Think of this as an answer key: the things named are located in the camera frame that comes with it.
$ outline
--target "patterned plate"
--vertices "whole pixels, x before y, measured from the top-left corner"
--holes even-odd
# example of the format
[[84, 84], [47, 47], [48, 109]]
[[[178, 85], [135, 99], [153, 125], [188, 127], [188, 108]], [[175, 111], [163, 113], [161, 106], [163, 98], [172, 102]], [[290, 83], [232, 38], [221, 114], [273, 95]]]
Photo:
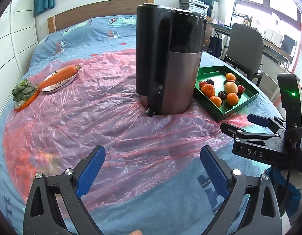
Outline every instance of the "patterned plate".
[[[56, 73], [56, 71], [54, 73], [50, 74], [49, 76], [47, 76], [46, 79], [48, 79], [49, 77], [51, 77], [55, 73]], [[72, 81], [76, 78], [76, 75], [77, 74], [75, 74], [74, 76], [71, 76], [70, 78], [68, 78], [66, 80], [63, 80], [59, 83], [56, 83], [52, 86], [48, 86], [46, 88], [43, 88], [43, 89], [41, 89], [41, 91], [46, 92], [46, 93], [55, 93], [56, 91], [61, 90], [62, 88], [66, 87], [67, 85], [72, 83]]]

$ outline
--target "bed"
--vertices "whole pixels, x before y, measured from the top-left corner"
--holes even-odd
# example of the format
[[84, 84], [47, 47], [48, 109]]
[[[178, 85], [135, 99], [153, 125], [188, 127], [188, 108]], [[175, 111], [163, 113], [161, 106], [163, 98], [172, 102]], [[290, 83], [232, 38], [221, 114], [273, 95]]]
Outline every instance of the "bed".
[[[180, 115], [148, 117], [135, 93], [135, 11], [152, 0], [113, 0], [85, 5], [48, 19], [50, 34], [37, 46], [24, 78], [41, 82], [69, 64], [82, 66], [72, 84], [40, 93], [19, 113], [13, 99], [0, 117], [0, 209], [22, 234], [34, 174], [56, 175], [74, 168], [96, 145], [105, 164], [82, 200], [104, 234], [201, 234], [220, 208], [199, 157], [210, 145], [231, 168], [259, 176], [267, 165], [231, 153], [233, 141], [192, 100]], [[203, 53], [201, 67], [224, 65]], [[227, 122], [253, 132], [246, 115], [280, 116], [260, 91]], [[234, 231], [242, 218], [245, 195]], [[62, 215], [72, 225], [61, 198]]]

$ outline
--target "coffee machine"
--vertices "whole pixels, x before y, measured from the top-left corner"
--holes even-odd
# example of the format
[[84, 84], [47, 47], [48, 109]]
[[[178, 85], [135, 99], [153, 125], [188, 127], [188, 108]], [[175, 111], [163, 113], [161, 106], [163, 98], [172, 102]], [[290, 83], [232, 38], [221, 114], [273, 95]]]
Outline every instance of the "coffee machine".
[[136, 92], [149, 116], [190, 105], [200, 66], [206, 16], [154, 4], [137, 8]]

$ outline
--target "green box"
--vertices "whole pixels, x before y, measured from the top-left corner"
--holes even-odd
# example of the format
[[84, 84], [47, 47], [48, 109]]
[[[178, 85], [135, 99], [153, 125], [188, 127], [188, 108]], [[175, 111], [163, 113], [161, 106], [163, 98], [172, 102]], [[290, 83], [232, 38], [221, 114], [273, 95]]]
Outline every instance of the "green box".
[[[214, 81], [215, 95], [217, 96], [220, 91], [224, 91], [224, 85], [226, 81], [226, 74], [233, 73], [236, 76], [236, 84], [243, 85], [245, 88], [244, 93], [240, 96], [239, 102], [236, 106], [232, 107], [227, 104], [226, 100], [220, 108], [214, 105], [213, 102], [209, 100], [199, 89], [199, 82], [207, 79], [212, 79]], [[220, 122], [237, 111], [241, 110], [243, 107], [248, 105], [250, 102], [255, 100], [259, 95], [259, 91], [250, 84], [242, 76], [225, 65], [222, 66], [211, 66], [199, 68], [197, 81], [195, 83], [195, 88], [193, 92], [193, 97], [202, 105], [202, 107], [214, 118], [216, 122]]]

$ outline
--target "silver bolt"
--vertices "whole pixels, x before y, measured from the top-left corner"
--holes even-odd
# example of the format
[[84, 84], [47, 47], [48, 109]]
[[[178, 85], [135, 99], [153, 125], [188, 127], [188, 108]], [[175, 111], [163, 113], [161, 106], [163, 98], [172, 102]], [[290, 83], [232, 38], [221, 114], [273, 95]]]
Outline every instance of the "silver bolt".
[[41, 178], [42, 178], [42, 173], [41, 173], [41, 172], [38, 172], [38, 173], [36, 174], [36, 178], [37, 178], [37, 179], [41, 179]]
[[66, 171], [64, 171], [65, 175], [71, 175], [73, 173], [72, 169], [67, 169]]
[[265, 180], [268, 180], [268, 179], [269, 179], [269, 176], [266, 175], [266, 174], [263, 174], [263, 175], [262, 175], [262, 178], [265, 179]]
[[232, 170], [232, 173], [233, 173], [234, 175], [236, 175], [236, 176], [240, 176], [240, 175], [241, 175], [241, 171], [238, 170], [238, 169], [233, 169], [233, 170]]

